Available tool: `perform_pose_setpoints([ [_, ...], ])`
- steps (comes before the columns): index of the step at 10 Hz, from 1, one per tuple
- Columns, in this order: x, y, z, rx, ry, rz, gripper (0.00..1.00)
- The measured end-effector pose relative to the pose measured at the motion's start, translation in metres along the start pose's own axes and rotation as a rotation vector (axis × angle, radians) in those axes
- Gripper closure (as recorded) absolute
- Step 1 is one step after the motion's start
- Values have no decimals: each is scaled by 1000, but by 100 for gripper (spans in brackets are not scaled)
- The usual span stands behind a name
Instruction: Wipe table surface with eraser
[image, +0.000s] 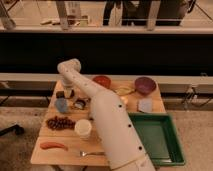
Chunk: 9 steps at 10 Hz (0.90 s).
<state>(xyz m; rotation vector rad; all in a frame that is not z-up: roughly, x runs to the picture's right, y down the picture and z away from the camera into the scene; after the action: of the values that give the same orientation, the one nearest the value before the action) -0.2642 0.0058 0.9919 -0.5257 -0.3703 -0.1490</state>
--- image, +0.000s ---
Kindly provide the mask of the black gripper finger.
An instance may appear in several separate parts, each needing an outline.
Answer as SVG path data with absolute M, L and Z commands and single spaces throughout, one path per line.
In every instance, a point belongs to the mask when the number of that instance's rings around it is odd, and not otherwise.
M 70 92 L 69 92 L 69 96 L 68 96 L 68 99 L 71 99 L 75 96 L 75 91 L 72 89 Z
M 56 98 L 65 98 L 64 91 L 57 91 L 56 92 Z

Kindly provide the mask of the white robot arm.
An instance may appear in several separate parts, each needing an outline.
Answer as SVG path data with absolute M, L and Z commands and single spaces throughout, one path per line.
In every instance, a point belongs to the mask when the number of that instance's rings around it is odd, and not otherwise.
M 76 85 L 90 99 L 90 114 L 112 171 L 156 171 L 120 97 L 80 74 L 78 59 L 57 65 L 64 85 Z

